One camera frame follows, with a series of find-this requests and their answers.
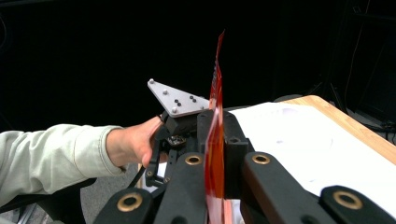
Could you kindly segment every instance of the cable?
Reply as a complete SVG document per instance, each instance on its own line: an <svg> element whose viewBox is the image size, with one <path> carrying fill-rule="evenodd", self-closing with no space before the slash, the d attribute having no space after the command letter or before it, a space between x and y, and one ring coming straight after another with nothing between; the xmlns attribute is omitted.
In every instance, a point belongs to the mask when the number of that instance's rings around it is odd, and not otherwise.
<svg viewBox="0 0 396 224"><path fill-rule="evenodd" d="M367 7L366 7L365 13L367 13L368 10L369 10L370 1L371 1L371 0L369 0L369 1L367 2ZM346 104L346 108L347 108L347 86L349 85L349 80L350 80L350 78L351 78L351 76L352 76L353 63L354 63L354 61L355 61L356 50L358 49L358 45L359 45L359 42L360 42L360 40L361 40L361 30L362 30L362 29L363 29L363 23L361 24L361 29L359 30L359 34L358 34L358 40L356 41L356 46L355 46L355 48L354 48L354 50L353 50L353 53L352 53L352 59L351 59L351 62L350 62L350 69L349 69L349 76L347 77L347 80L346 80L346 90L345 90L345 92L344 92L344 102L345 102L345 104Z"/></svg>
<svg viewBox="0 0 396 224"><path fill-rule="evenodd" d="M129 184L127 189L134 188L134 186L136 186L137 182L142 177L143 173L145 173L145 171L146 168L144 166L141 166L139 172L137 172L137 174L134 176L134 179L132 180L131 184Z"/></svg>

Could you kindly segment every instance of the person's arm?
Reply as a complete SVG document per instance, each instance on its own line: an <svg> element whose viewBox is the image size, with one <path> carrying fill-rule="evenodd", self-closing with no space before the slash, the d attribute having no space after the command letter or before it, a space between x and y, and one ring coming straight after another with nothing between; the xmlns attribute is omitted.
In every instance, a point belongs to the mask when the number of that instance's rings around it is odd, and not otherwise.
<svg viewBox="0 0 396 224"><path fill-rule="evenodd" d="M149 163L159 118L129 128L55 125L0 133L0 206L19 194L53 193L92 177L122 175Z"/></svg>

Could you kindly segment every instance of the triangular metal plate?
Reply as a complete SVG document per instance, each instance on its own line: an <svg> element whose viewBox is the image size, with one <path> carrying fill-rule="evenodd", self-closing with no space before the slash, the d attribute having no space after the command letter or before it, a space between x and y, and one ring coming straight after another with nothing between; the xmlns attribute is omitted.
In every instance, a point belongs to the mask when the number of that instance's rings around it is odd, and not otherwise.
<svg viewBox="0 0 396 224"><path fill-rule="evenodd" d="M148 87L172 118L197 114L209 109L209 101L201 96L163 85L151 78Z"/></svg>

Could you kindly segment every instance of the white surface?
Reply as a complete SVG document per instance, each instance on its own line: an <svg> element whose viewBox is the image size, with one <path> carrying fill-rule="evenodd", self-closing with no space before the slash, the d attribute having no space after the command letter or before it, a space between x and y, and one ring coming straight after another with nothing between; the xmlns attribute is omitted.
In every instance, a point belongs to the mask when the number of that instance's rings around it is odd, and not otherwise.
<svg viewBox="0 0 396 224"><path fill-rule="evenodd" d="M314 107L264 103L231 113L255 150L275 156L306 190L352 188L396 217L396 166Z"/></svg>

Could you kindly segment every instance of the light green sleeve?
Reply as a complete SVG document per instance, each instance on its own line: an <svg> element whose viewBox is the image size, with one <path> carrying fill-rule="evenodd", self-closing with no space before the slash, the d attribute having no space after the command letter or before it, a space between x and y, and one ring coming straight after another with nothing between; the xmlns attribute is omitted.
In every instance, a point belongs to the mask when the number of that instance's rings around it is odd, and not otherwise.
<svg viewBox="0 0 396 224"><path fill-rule="evenodd" d="M123 175L106 153L106 136L116 128L60 124L0 133L0 206L19 194L51 194L88 178Z"/></svg>

